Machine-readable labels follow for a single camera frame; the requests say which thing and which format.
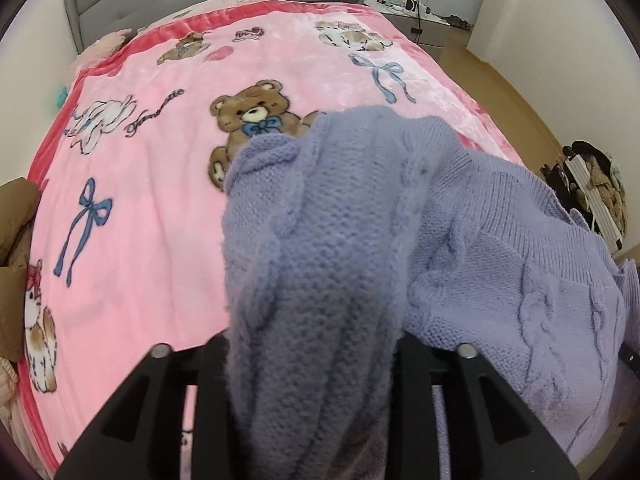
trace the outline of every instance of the pink blanket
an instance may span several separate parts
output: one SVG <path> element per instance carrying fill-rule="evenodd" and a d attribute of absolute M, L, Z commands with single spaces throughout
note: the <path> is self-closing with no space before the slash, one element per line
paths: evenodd
<path fill-rule="evenodd" d="M 51 471 L 152 345 L 197 346 L 226 327 L 225 197 L 212 182 L 225 168 L 209 167 L 212 152 L 231 158 L 230 136 L 295 133 L 315 111 L 365 104 L 439 115 L 465 144 L 521 163 L 478 104 L 368 7 L 217 10 L 81 73 L 30 171 L 46 188 L 20 385 Z"/>

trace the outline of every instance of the ribbon bow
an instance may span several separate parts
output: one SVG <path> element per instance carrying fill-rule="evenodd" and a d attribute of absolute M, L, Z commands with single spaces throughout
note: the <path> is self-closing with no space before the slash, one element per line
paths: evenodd
<path fill-rule="evenodd" d="M 84 215 L 87 215 L 86 224 L 84 225 L 84 231 L 82 232 L 82 236 L 80 237 L 80 241 L 78 243 L 78 248 L 74 253 L 74 257 L 71 260 L 71 264 L 69 265 L 68 271 L 66 272 L 66 286 L 71 286 L 71 277 L 72 277 L 72 269 L 74 263 L 78 259 L 78 256 L 84 249 L 89 236 L 91 235 L 91 228 L 94 226 L 94 223 L 100 227 L 107 223 L 109 219 L 109 215 L 111 214 L 111 206 L 113 205 L 113 200 L 108 198 L 106 200 L 102 200 L 102 202 L 94 203 L 94 193 L 95 193 L 95 180 L 90 178 L 84 184 L 84 189 L 82 190 L 82 194 L 80 195 L 79 204 L 84 207 L 84 209 L 76 215 L 73 222 L 71 222 L 71 227 L 69 228 L 69 234 L 66 237 L 66 241 L 64 246 L 62 247 L 62 251 L 60 252 L 60 257 L 58 258 L 58 262 L 56 264 L 56 268 L 53 269 L 53 273 L 56 276 L 60 276 L 62 274 L 62 267 L 64 266 L 66 248 L 69 245 L 69 239 L 71 238 L 71 233 L 76 228 L 76 224 L 81 221 Z"/>
<path fill-rule="evenodd" d="M 282 120 L 278 116 L 267 117 L 258 123 L 245 123 L 242 131 L 249 137 L 261 134 L 281 134 Z"/>
<path fill-rule="evenodd" d="M 357 66 L 368 66 L 372 69 L 373 81 L 376 83 L 376 86 L 380 89 L 380 91 L 384 94 L 387 103 L 393 104 L 398 99 L 396 98 L 396 94 L 394 94 L 388 88 L 382 86 L 382 83 L 380 82 L 381 70 L 388 73 L 391 76 L 391 79 L 396 81 L 402 87 L 404 95 L 409 101 L 415 103 L 415 99 L 409 95 L 409 92 L 406 89 L 406 83 L 398 75 L 404 72 L 404 68 L 402 68 L 402 65 L 396 62 L 391 62 L 383 66 L 378 66 L 366 57 L 359 56 L 358 54 L 349 54 L 349 57 L 353 61 L 353 64 Z"/>

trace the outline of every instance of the purple sweater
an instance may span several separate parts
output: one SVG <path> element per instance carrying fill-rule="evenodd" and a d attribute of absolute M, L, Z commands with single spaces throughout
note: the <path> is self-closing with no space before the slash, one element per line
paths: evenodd
<path fill-rule="evenodd" d="M 640 347 L 634 265 L 441 119 L 355 108 L 303 139 L 256 136 L 226 192 L 227 371 L 253 479 L 382 471 L 401 330 L 475 344 L 574 462 L 638 398 L 616 358 Z"/>

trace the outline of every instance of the teal object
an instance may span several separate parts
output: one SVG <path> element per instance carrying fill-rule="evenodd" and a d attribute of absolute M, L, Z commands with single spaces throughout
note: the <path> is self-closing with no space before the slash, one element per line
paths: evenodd
<path fill-rule="evenodd" d="M 62 109 L 67 97 L 69 97 L 69 91 L 66 89 L 66 86 L 65 86 L 60 91 L 60 95 L 58 96 L 58 102 L 56 102 L 56 106 L 58 107 L 58 110 Z"/>

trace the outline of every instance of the silver screw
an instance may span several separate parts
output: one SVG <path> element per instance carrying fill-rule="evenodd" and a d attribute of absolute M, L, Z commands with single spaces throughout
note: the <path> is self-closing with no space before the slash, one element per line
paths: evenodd
<path fill-rule="evenodd" d="M 456 352 L 463 359 L 473 359 L 474 357 L 478 356 L 478 350 L 476 350 L 476 347 L 470 345 L 469 343 L 460 345 L 458 348 L 456 348 Z"/>
<path fill-rule="evenodd" d="M 151 349 L 151 357 L 162 359 L 172 352 L 172 348 L 167 343 L 158 343 Z"/>

